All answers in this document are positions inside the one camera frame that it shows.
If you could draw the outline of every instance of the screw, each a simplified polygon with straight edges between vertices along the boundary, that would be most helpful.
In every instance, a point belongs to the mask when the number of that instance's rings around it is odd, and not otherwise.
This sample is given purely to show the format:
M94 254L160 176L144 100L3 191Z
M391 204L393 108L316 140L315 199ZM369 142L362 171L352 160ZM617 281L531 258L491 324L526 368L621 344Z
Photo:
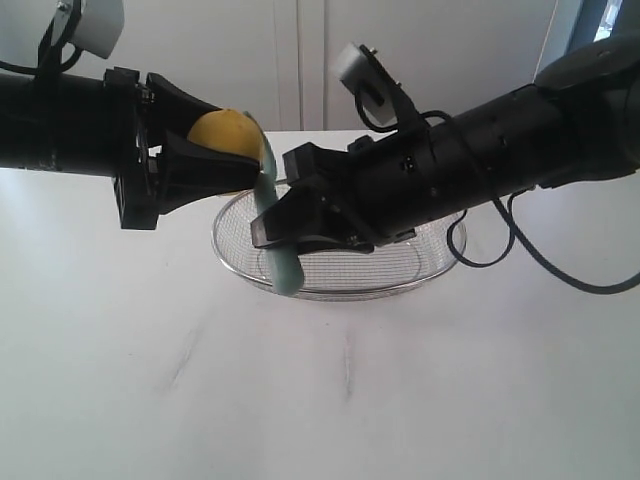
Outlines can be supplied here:
M56 5L56 9L60 10L63 13L67 13L69 10L71 10L71 5L65 2L58 2L58 4Z

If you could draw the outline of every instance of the cabinet door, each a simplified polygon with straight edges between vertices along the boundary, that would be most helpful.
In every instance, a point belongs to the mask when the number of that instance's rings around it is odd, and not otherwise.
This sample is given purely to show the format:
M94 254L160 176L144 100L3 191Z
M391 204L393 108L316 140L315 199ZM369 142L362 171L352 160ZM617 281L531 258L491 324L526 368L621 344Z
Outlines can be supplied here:
M323 126L361 126L353 98L328 73L348 42L378 49L383 64L418 108L459 113L530 82L543 50L560 55L579 4L579 0L326 0L325 15L316 15L318 21L326 19L326 49L315 59L304 58L305 63L327 59ZM304 49L309 43L305 29L302 35ZM303 79L303 91L308 92L313 84ZM304 113L306 118L315 112Z
M112 57L105 62L86 55L74 74L101 77L114 65L153 71L215 105L250 110L266 129L299 127L295 1L126 0L124 5L125 31ZM54 6L52 0L0 0L0 58L35 65Z

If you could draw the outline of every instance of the metal strainer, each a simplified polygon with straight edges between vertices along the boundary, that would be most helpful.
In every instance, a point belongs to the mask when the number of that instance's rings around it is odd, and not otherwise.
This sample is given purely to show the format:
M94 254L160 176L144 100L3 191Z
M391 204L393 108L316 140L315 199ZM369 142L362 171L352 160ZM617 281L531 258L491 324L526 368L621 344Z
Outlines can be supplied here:
M278 185L278 196L289 189ZM254 286L273 293L266 254L251 243L251 222L256 218L251 192L238 195L218 214L213 224L213 249L233 273ZM296 298L322 301L371 300L408 292L451 269L456 260L449 251L446 234L457 215L417 229L416 238L378 248L370 255L324 252L301 257L304 288ZM467 234L460 224L454 234L459 251Z

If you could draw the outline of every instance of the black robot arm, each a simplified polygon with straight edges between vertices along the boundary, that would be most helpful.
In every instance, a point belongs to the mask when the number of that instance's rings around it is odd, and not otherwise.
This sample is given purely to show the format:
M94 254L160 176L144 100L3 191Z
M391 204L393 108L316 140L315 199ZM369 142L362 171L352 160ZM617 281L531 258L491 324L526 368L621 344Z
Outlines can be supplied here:
M367 125L393 133L377 142L361 138L348 152L307 144L285 155L291 190L253 222L256 247L371 252L411 238L419 225L493 202L512 238L576 288L606 294L640 283L639 275L596 287L564 274L535 250L499 200L640 168L640 36L594 43L534 83L454 118L419 113L374 54L362 46L359 55L343 81ZM365 102L373 110L391 104L397 123L376 127ZM431 119L440 123L432 126Z

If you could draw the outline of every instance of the white wall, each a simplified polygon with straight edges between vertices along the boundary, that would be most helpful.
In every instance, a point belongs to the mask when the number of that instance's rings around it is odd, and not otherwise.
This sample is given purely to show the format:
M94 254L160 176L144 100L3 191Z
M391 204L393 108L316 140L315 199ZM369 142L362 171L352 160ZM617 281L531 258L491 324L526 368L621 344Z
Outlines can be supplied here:
M326 58L331 62L349 41L375 47L418 108L457 113L530 82L543 47L546 61L561 55L579 4L326 0ZM553 35L545 42L552 20ZM326 126L358 125L353 99L342 85L329 77L326 90Z

